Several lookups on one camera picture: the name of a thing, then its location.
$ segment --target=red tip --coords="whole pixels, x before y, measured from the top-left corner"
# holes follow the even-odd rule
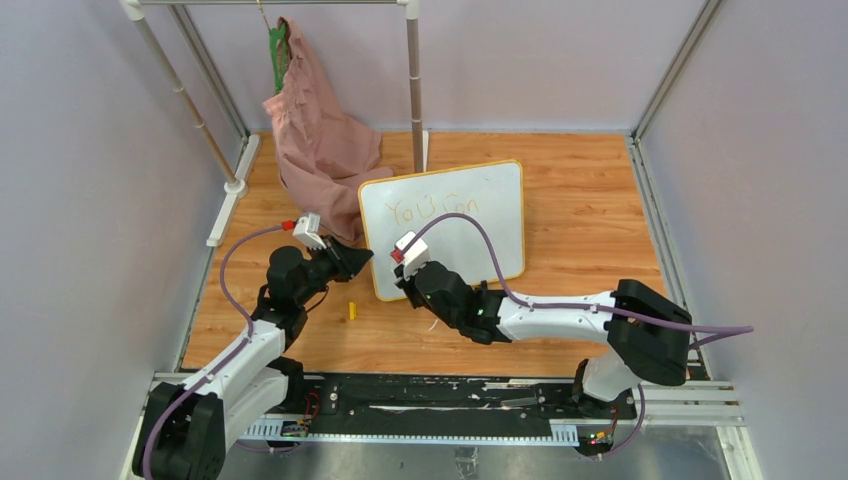
[[[392,250],[392,258],[395,259],[395,262],[400,263],[403,261],[403,253],[401,253],[399,248],[395,248]]]

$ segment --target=pink cloth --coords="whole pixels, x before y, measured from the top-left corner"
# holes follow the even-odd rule
[[[288,20],[291,61],[283,90],[263,106],[271,116],[280,180],[304,212],[353,242],[363,233],[359,186],[392,176],[380,162],[380,133],[342,112],[324,69],[303,32]]]

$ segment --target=white wall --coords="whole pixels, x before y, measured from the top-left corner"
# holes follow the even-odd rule
[[[844,478],[848,3],[727,1],[644,145],[767,479]]]
[[[453,130],[635,126],[701,0],[422,0],[424,122]],[[265,7],[297,21],[342,106],[377,128],[409,128],[403,10]],[[250,128],[269,129],[273,74],[253,6],[191,7]]]
[[[224,179],[117,1],[2,8],[0,478],[111,480],[183,340]]]

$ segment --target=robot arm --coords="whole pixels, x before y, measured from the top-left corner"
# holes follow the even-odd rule
[[[535,337],[588,340],[611,347],[606,354],[584,360],[575,375],[573,399],[578,406],[604,408],[621,392],[642,381],[678,386],[686,381],[689,334],[655,327],[610,313],[626,309],[691,324],[690,315],[635,280],[621,280],[615,291],[579,297],[534,297],[490,290],[483,282],[472,288],[457,274],[430,260],[429,249],[413,232],[404,235],[392,253],[397,262],[395,284],[414,308],[425,307],[449,327],[471,340],[491,344]],[[546,303],[581,304],[587,309],[532,308]]]
[[[293,246],[271,254],[268,284],[260,289],[251,315],[252,329],[245,327],[220,355],[183,384],[161,383],[151,391],[133,457],[136,475],[143,474],[144,448],[156,422],[204,377],[207,382],[176,407],[156,438],[150,473],[157,480],[207,478],[201,473],[216,478],[227,450],[257,418],[275,406],[285,408],[300,400],[303,365],[281,355],[306,324],[308,310],[304,306],[316,294],[326,292],[329,282],[354,278],[373,256],[370,250],[318,235],[319,223],[318,215],[305,214],[291,225],[310,259]],[[245,338],[249,342],[240,347]],[[213,375],[213,369],[224,363]]]

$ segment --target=wooden floor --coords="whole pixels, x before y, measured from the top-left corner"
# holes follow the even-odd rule
[[[396,174],[412,172],[409,134],[386,134],[383,164]],[[437,170],[514,158],[524,169],[526,270],[510,281],[533,295],[579,295],[614,289],[620,278],[635,278],[662,291],[659,267],[642,214],[636,183],[617,135],[434,133],[430,169]],[[226,241],[215,255],[183,362],[209,362],[244,327],[218,282],[224,253],[244,235],[299,211],[278,180],[274,148],[263,135],[249,177],[250,193],[241,201]],[[235,298],[248,311],[264,283],[268,256],[292,244],[275,232],[239,249],[227,269]],[[359,315],[348,320],[348,302]],[[371,270],[349,284],[333,284],[286,356],[311,371],[408,372],[571,376],[588,356],[605,347],[579,341],[528,340],[477,345],[439,323],[425,309],[406,301],[384,303],[374,295]]]

